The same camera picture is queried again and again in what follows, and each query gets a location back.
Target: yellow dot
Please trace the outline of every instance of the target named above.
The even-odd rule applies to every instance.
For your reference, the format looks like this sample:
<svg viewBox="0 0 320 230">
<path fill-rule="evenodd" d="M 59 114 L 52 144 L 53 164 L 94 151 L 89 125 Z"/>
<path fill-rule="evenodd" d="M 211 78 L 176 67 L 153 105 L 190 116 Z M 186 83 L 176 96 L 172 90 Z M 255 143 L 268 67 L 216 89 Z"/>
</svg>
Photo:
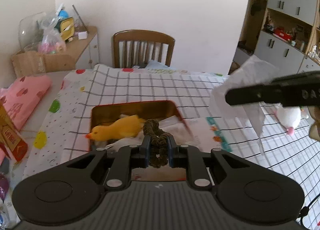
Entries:
<svg viewBox="0 0 320 230">
<path fill-rule="evenodd" d="M 39 131 L 35 141 L 33 142 L 33 146 L 38 149 L 42 149 L 47 144 L 47 135 L 44 131 Z"/>
</svg>

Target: white plush toy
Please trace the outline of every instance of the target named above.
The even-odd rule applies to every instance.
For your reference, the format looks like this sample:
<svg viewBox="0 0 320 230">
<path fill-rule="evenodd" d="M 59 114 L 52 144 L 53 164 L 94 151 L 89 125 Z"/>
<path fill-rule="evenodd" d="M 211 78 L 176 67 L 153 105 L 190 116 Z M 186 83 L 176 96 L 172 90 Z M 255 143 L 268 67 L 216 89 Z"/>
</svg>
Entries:
<svg viewBox="0 0 320 230">
<path fill-rule="evenodd" d="M 275 113 L 279 122 L 288 130 L 288 134 L 291 136 L 294 133 L 294 129 L 298 127 L 301 120 L 300 107 L 282 107 L 279 106 Z"/>
</svg>

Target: blue pillow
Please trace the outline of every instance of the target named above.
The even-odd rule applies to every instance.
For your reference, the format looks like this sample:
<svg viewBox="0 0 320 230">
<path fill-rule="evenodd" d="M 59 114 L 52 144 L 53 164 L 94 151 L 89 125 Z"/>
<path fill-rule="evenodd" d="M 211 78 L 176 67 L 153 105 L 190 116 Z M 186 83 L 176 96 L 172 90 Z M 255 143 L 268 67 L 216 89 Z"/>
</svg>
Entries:
<svg viewBox="0 0 320 230">
<path fill-rule="evenodd" d="M 155 60 L 150 60 L 149 63 L 146 66 L 146 69 L 170 69 L 170 70 L 176 70 L 173 67 L 166 66 L 165 64 L 159 63 Z"/>
</svg>

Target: polka dot bedsheet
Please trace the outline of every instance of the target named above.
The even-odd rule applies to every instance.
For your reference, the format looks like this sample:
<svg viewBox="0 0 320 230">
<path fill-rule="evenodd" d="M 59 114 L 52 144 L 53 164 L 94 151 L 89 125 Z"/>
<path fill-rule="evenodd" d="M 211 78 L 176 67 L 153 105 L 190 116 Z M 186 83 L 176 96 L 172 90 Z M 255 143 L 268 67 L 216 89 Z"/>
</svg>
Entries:
<svg viewBox="0 0 320 230">
<path fill-rule="evenodd" d="M 22 179 L 60 164 L 78 100 L 91 78 L 92 70 L 74 70 L 65 76 L 36 135 Z"/>
</svg>

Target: cable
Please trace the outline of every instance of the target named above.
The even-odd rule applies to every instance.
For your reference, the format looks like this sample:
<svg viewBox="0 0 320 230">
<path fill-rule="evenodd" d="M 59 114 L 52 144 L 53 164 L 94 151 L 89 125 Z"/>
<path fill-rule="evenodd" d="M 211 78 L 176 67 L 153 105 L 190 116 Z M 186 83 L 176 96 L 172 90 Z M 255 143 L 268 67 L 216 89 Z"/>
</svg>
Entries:
<svg viewBox="0 0 320 230">
<path fill-rule="evenodd" d="M 318 198 L 320 197 L 320 194 L 317 194 L 317 196 L 309 203 L 309 205 L 307 205 L 306 207 L 303 207 L 298 215 L 297 218 L 300 218 L 300 225 L 305 228 L 305 229 L 308 229 L 308 230 L 311 230 L 309 228 L 306 228 L 304 225 L 303 225 L 303 218 L 309 213 L 309 208 L 310 206 L 313 204 L 314 201 L 316 201 Z"/>
</svg>

